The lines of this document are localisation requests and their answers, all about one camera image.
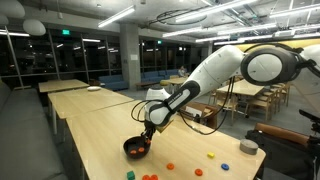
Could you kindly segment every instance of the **fluorescent light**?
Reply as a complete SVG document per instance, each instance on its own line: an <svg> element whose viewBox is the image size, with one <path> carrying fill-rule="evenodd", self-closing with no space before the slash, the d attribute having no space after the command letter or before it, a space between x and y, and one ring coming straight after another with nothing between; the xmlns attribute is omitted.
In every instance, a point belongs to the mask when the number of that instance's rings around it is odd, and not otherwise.
<svg viewBox="0 0 320 180"><path fill-rule="evenodd" d="M83 39L85 42L100 42L98 39Z"/></svg>
<svg viewBox="0 0 320 180"><path fill-rule="evenodd" d="M316 36L320 36L320 33L299 34L299 35L293 36L293 38L305 38L305 37L316 37Z"/></svg>
<svg viewBox="0 0 320 180"><path fill-rule="evenodd" d="M304 6L304 7L300 7L300 8L279 11L279 12L270 14L269 17L275 18L275 17L288 16L291 14L299 14L302 12L308 12L308 11L312 11L312 10L316 10L316 9L320 9L320 4L314 4L314 5L310 5L310 6Z"/></svg>
<svg viewBox="0 0 320 180"><path fill-rule="evenodd" d="M112 23L113 21L116 21L116 20L118 20L118 19L120 19L120 18L122 18L124 16L127 16L128 14L133 13L134 11L135 11L135 6L130 6L127 9L115 14L114 16L112 16L112 17L100 22L98 27L99 28L104 27L104 26Z"/></svg>
<svg viewBox="0 0 320 180"><path fill-rule="evenodd" d="M252 26L252 27L219 31L218 35L242 33L242 32L248 32L248 31L253 31L258 29L274 28L274 27L277 27L277 24L271 23L271 24L264 24L264 25L258 25L258 26Z"/></svg>
<svg viewBox="0 0 320 180"><path fill-rule="evenodd" d="M209 3L207 0L201 0L203 3L205 3L206 5L212 6L211 3Z"/></svg>
<svg viewBox="0 0 320 180"><path fill-rule="evenodd" d="M216 41L216 40L229 39L229 38L230 36L218 36L218 37L212 37L212 38L197 39L196 42Z"/></svg>
<svg viewBox="0 0 320 180"><path fill-rule="evenodd" d="M180 34L187 34L187 33L192 33L192 32L199 32L202 31L202 27L196 27L196 28L191 28L191 29L185 29L182 31L176 31L176 32L171 32L171 33L166 33L163 34L162 37L170 37L170 36L177 36Z"/></svg>
<svg viewBox="0 0 320 180"><path fill-rule="evenodd" d="M225 4L221 4L221 5L205 8L205 9L202 9L200 11L191 12L191 13L187 13L187 14L178 16L176 18L176 22L182 22L182 21L186 21L186 20L189 20L189 19L198 18L198 17L204 16L204 15L209 15L209 14L221 12L221 11L224 11L226 9L242 6L244 4L249 4L249 3L252 3L254 1L257 1L257 0L235 0L235 1L232 1L232 2L229 2L229 3L225 3Z"/></svg>
<svg viewBox="0 0 320 180"><path fill-rule="evenodd" d="M223 42L216 42L214 45L225 45L225 44L237 44L237 43L243 43L244 41L223 41Z"/></svg>
<svg viewBox="0 0 320 180"><path fill-rule="evenodd" d="M255 40L255 39L267 39L267 38L272 38L272 35L243 37L243 38L239 38L238 41L247 41L247 40Z"/></svg>
<svg viewBox="0 0 320 180"><path fill-rule="evenodd" d="M7 35L7 32L0 32L0 35ZM29 37L29 34L26 33L9 33L10 36L24 36Z"/></svg>
<svg viewBox="0 0 320 180"><path fill-rule="evenodd" d="M293 30L306 30L306 29L317 29L320 28L320 24L313 24L307 26L298 26L298 27L291 27Z"/></svg>

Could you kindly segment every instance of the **bowl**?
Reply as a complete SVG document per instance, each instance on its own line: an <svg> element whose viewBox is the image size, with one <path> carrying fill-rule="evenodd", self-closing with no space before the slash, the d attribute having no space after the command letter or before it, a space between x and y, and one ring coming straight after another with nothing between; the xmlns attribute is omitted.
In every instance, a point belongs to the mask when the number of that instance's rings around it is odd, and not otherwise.
<svg viewBox="0 0 320 180"><path fill-rule="evenodd" d="M144 136L135 136L123 144L123 149L129 158L141 159L148 154L150 145L151 143L147 143Z"/></svg>

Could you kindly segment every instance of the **wooden chair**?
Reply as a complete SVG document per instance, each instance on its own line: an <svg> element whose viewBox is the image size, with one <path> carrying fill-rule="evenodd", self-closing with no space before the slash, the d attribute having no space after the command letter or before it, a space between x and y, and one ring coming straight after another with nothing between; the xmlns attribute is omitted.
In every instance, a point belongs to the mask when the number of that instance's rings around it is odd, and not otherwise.
<svg viewBox="0 0 320 180"><path fill-rule="evenodd" d="M272 92L267 96L266 101L261 101L259 99L252 99L247 103L246 114L249 115L252 107L259 107L266 111L266 121L272 118L272 106L274 105L275 92Z"/></svg>
<svg viewBox="0 0 320 180"><path fill-rule="evenodd" d="M276 85L272 85L272 87L281 87L282 86L282 91L281 91L281 99L283 99L283 103L286 104L286 106L288 107L289 104L289 93L290 93L290 86L291 86L291 82L287 82L285 84L283 83L279 83Z"/></svg>
<svg viewBox="0 0 320 180"><path fill-rule="evenodd" d="M210 92L210 94L209 94L208 104L210 104L211 98L213 98L213 103L212 104L215 104L216 103L216 96L217 96L217 90L212 90Z"/></svg>
<svg viewBox="0 0 320 180"><path fill-rule="evenodd" d="M273 105L274 105L274 113L280 112L280 106L281 106L281 100L282 100L282 90L283 87L279 87L279 88L274 88L271 89L270 92L265 92L263 95L258 95L255 98L261 101L267 101L268 96L270 96L271 94L275 93L274 95L274 101L273 101Z"/></svg>
<svg viewBox="0 0 320 180"><path fill-rule="evenodd" d="M225 102L225 99L227 93L225 92L216 92L216 105L222 107L223 103ZM226 108L226 110L230 109L232 111L232 115L231 115L231 124L233 125L234 122L234 112L237 112L237 108L238 108L238 98L235 95L232 95L231 98L227 99L227 102L224 106Z"/></svg>

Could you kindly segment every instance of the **exit sign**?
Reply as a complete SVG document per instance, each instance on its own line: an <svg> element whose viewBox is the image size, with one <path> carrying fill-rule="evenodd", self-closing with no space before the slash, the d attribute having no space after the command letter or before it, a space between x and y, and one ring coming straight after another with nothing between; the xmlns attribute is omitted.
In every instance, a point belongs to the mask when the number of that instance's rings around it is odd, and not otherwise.
<svg viewBox="0 0 320 180"><path fill-rule="evenodd" d="M68 30L68 29L63 29L63 30L62 30L62 34L63 34L63 35L70 35L70 30Z"/></svg>

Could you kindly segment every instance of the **white plate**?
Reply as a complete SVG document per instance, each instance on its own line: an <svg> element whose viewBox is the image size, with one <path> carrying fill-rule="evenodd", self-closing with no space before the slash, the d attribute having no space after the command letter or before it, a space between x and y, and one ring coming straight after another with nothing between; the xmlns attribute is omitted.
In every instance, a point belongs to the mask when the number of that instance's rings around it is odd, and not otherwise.
<svg viewBox="0 0 320 180"><path fill-rule="evenodd" d="M87 89L88 89L88 91L98 91L98 90L101 89L101 87L99 87L99 86L90 86Z"/></svg>

